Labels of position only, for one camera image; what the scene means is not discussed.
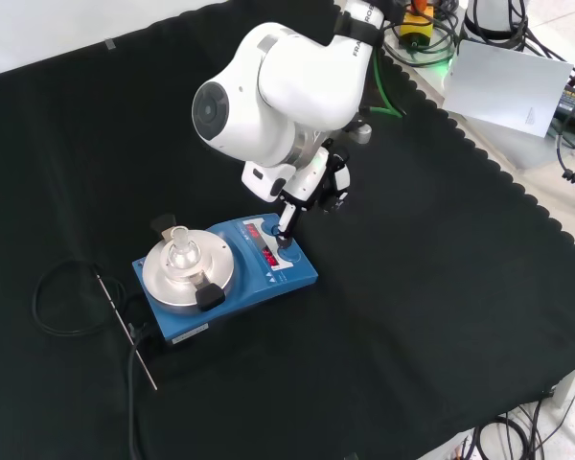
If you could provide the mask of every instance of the black tablecloth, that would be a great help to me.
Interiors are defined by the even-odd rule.
[[[192,98],[255,25],[328,43],[335,14],[235,0],[0,76],[1,460],[127,456],[122,332],[41,334],[35,282],[74,256],[132,292],[155,216],[206,228],[279,210],[199,141]],[[348,202],[303,218],[318,282],[152,365],[166,378],[139,385],[148,458],[414,459],[575,368],[572,239],[398,67],[385,73],[409,116],[372,117]]]

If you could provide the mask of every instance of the yellow device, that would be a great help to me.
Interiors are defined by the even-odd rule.
[[[434,17],[434,7],[426,6],[424,14],[429,17]],[[403,22],[418,25],[401,25],[399,28],[399,37],[401,38],[402,46],[428,46],[430,44],[430,40],[432,39],[432,23],[425,17],[417,16],[407,10]]]

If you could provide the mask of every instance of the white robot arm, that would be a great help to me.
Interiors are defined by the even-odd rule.
[[[381,11],[361,0],[348,0],[345,12],[374,32],[383,23]],[[350,36],[338,34],[324,47],[266,23],[196,92],[192,116],[200,137],[245,162],[242,181],[258,197],[285,199],[280,232],[325,176],[331,158],[322,143],[357,114],[372,51]],[[346,188],[349,173],[340,169]]]

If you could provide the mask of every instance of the label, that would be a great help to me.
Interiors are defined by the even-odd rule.
[[[204,323],[202,326],[198,326],[197,328],[192,329],[191,331],[187,331],[186,333],[183,333],[179,337],[175,337],[173,340],[171,340],[172,345],[179,343],[179,342],[185,340],[186,338],[190,338],[192,335],[196,335],[198,333],[201,333],[202,331],[205,331],[207,329],[209,329],[209,323]]]

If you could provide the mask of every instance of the digital display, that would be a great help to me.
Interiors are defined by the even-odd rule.
[[[275,256],[273,255],[272,251],[268,249],[265,239],[262,238],[262,235],[260,235],[260,232],[258,231],[256,226],[253,223],[246,223],[245,228],[247,229],[247,232],[249,232],[249,235],[251,235],[253,241],[256,242],[258,248],[262,251],[262,255],[264,256],[268,264],[270,266],[277,266],[279,264],[277,262],[277,259],[275,259]]]

